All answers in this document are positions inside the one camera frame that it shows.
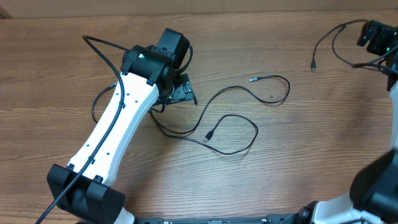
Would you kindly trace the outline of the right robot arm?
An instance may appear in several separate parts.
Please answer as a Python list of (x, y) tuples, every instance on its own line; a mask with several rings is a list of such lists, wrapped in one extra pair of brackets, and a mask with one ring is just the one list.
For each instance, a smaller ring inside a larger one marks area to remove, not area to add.
[(387, 90), (393, 106), (390, 150), (357, 173), (347, 194), (329, 201), (314, 201), (286, 217), (284, 223), (397, 223), (397, 28), (366, 19), (363, 24), (357, 45), (377, 57), (352, 67), (388, 77)]

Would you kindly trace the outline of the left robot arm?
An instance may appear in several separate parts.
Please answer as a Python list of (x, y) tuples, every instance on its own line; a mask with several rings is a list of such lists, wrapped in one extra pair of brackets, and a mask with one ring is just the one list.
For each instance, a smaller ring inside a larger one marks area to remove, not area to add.
[(137, 223), (124, 208), (125, 195), (112, 188), (119, 165), (140, 122), (151, 107), (194, 99), (183, 59), (192, 52), (181, 33), (165, 29), (156, 45), (126, 49), (117, 83), (93, 132), (67, 166), (54, 164), (47, 182), (58, 207), (90, 223)]

